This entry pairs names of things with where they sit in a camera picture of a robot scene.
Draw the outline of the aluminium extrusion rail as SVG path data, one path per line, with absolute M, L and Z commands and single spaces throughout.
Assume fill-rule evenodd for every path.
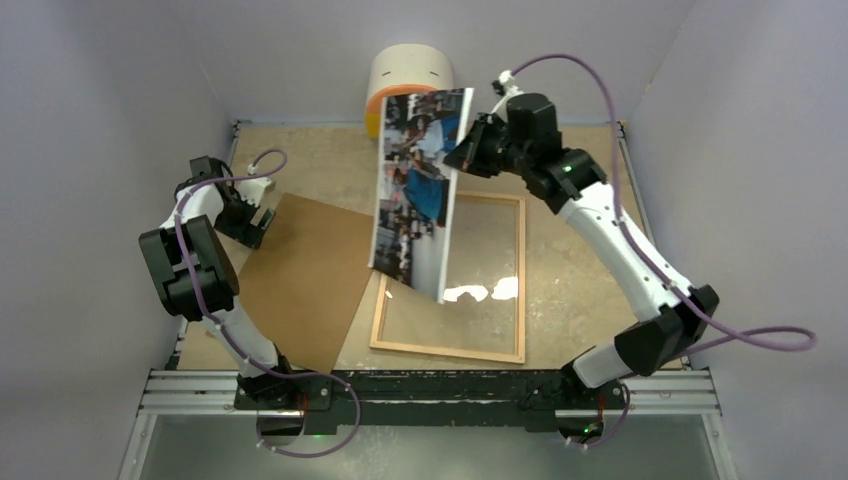
M 721 411 L 710 372 L 661 370 L 624 383 L 635 415 L 710 415 Z M 152 415 L 249 415 L 235 408 L 233 371 L 155 371 L 140 410 Z

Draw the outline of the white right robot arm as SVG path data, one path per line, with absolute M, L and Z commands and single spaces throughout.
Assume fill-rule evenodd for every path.
M 719 297 L 709 285 L 691 282 L 614 207 L 614 188 L 601 166 L 582 149 L 563 146 L 555 108 L 539 93 L 505 103 L 505 117 L 481 114 L 446 165 L 478 177 L 521 177 L 590 245 L 623 291 L 637 320 L 611 343 L 594 347 L 561 372 L 564 399 L 584 407 L 601 386 L 631 374 L 649 376 L 698 342 L 706 324 L 694 312 L 713 313 Z

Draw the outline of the round three-drawer mini cabinet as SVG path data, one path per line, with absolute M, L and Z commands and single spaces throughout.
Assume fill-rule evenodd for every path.
M 413 43 L 385 48 L 377 54 L 370 68 L 364 112 L 368 137 L 378 137 L 384 97 L 453 87 L 451 62 L 440 50 Z

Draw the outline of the printed photo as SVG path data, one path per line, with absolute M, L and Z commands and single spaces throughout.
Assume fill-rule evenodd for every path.
M 377 136 L 369 265 L 442 302 L 458 172 L 446 158 L 464 139 L 471 88 L 390 95 Z

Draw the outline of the brown hardboard backing board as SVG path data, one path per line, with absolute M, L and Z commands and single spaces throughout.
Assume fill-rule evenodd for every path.
M 295 366 L 330 372 L 365 292 L 373 217 L 290 193 L 258 249 L 220 238 L 259 331 Z

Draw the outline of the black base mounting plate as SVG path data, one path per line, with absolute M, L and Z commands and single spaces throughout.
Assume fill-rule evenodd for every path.
M 307 435 L 359 425 L 521 427 L 593 438 L 603 431 L 604 414 L 625 404 L 618 382 L 586 389 L 558 369 L 336 370 L 331 378 L 239 378 L 233 408 L 292 415 Z

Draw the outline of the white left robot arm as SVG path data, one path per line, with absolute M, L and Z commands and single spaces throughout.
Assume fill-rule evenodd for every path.
M 169 314 L 201 323 L 225 346 L 240 364 L 237 382 L 247 398 L 287 408 L 297 399 L 298 382 L 241 304 L 238 276 L 220 240 L 261 246 L 275 212 L 260 202 L 274 183 L 256 173 L 236 177 L 209 156 L 191 160 L 190 168 L 169 217 L 138 239 L 158 298 Z

